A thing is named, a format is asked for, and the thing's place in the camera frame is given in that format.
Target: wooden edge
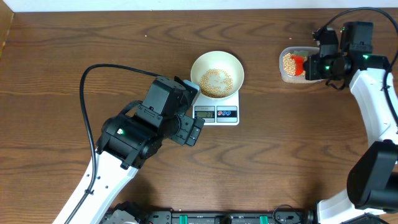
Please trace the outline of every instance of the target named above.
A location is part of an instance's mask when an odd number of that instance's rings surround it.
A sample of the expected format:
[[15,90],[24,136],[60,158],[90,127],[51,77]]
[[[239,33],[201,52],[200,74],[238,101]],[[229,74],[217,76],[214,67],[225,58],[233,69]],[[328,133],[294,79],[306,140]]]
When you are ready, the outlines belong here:
[[3,0],[0,0],[0,58],[2,51],[6,46],[6,39],[10,33],[12,19],[14,18],[14,12],[8,8]]

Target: green connector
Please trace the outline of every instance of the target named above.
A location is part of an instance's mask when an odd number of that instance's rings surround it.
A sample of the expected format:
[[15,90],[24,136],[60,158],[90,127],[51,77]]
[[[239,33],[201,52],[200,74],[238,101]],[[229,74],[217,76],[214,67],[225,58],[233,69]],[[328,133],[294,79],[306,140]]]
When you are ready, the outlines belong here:
[[260,224],[268,224],[268,217],[265,215],[260,216]]
[[180,215],[180,224],[188,224],[188,215]]

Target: green led indicator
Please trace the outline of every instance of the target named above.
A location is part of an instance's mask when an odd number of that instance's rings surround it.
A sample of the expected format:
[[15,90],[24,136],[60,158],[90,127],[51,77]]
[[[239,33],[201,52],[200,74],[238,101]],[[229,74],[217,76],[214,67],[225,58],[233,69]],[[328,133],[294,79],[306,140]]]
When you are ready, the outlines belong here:
[[118,134],[124,134],[124,131],[123,131],[123,129],[119,128],[119,130],[118,130]]

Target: white background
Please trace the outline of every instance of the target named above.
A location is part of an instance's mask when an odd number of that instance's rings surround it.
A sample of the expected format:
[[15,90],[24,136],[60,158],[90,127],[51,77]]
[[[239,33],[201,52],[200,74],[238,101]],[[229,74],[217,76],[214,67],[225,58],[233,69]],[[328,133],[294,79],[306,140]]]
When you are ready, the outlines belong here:
[[4,0],[14,12],[398,7],[398,0]]

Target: wooden table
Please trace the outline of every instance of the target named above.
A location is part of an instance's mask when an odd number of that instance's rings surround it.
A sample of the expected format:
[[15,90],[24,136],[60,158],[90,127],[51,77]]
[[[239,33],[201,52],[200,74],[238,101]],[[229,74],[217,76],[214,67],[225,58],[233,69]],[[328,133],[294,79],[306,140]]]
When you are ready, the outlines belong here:
[[[113,205],[264,211],[310,208],[343,190],[368,149],[354,97],[324,83],[285,83],[278,63],[286,47],[315,46],[310,33],[340,11],[17,13],[0,60],[0,222],[50,223],[79,183],[90,160],[78,97],[87,67],[116,63],[189,79],[193,62],[212,50],[244,65],[241,123],[206,127],[192,148],[164,141]],[[373,21],[374,52],[392,58],[396,35],[379,14],[353,13],[332,27],[357,20]],[[151,82],[112,68],[89,74],[95,140]]]

